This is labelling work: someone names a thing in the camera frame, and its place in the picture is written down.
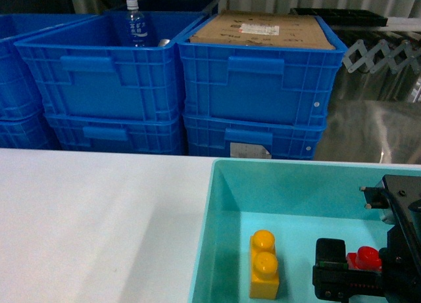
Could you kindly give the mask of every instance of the crate label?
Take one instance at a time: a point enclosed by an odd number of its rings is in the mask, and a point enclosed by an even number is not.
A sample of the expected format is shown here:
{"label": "crate label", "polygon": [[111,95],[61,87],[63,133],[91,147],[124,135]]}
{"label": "crate label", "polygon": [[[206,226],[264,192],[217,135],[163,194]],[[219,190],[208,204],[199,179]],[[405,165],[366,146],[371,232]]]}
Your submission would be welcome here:
{"label": "crate label", "polygon": [[242,24],[238,31],[242,34],[279,35],[279,26]]}
{"label": "crate label", "polygon": [[271,159],[272,155],[262,145],[231,143],[231,157]]}

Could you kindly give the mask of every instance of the yellow toy block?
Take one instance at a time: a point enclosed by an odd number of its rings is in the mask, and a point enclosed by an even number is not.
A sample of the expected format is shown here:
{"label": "yellow toy block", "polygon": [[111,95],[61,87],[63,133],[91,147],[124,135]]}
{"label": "yellow toy block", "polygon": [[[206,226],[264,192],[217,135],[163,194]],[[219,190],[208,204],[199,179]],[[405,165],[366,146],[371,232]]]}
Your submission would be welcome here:
{"label": "yellow toy block", "polygon": [[250,298],[275,300],[279,288],[275,236],[264,229],[250,238]]}

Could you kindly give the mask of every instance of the stacked crate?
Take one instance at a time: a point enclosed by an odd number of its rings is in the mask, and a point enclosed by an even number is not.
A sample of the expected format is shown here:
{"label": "stacked crate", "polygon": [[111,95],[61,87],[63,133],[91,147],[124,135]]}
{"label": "stacked crate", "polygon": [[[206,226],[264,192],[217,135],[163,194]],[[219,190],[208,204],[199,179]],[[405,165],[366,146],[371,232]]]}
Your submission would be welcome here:
{"label": "stacked crate", "polygon": [[8,14],[0,16],[0,147],[59,149],[43,117],[41,95],[15,41],[92,15]]}
{"label": "stacked crate", "polygon": [[313,158],[347,50],[316,19],[334,50],[179,42],[190,155]]}
{"label": "stacked crate", "polygon": [[124,11],[19,41],[65,150],[184,154],[184,81],[177,38],[202,13],[145,12],[151,41],[133,47]]}

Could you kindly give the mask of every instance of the white table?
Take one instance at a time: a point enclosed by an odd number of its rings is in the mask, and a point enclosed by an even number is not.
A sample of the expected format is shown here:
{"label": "white table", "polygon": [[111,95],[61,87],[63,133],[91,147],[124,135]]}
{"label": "white table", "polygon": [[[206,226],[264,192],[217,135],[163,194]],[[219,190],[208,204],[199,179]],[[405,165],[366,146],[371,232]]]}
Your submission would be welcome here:
{"label": "white table", "polygon": [[0,302],[186,302],[213,160],[0,149]]}

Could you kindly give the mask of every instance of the teal tray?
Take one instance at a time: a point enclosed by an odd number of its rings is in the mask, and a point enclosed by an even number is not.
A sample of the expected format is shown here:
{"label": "teal tray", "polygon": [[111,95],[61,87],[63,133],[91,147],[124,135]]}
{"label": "teal tray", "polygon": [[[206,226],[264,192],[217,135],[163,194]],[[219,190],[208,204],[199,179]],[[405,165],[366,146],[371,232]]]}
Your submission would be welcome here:
{"label": "teal tray", "polygon": [[[214,163],[189,302],[270,302],[249,298],[249,239],[276,238],[281,285],[275,302],[325,302],[314,295],[316,240],[345,240],[347,252],[386,246],[392,226],[364,208],[361,186],[385,174],[421,176],[421,166],[221,159]],[[353,303],[386,303],[354,296]]]}

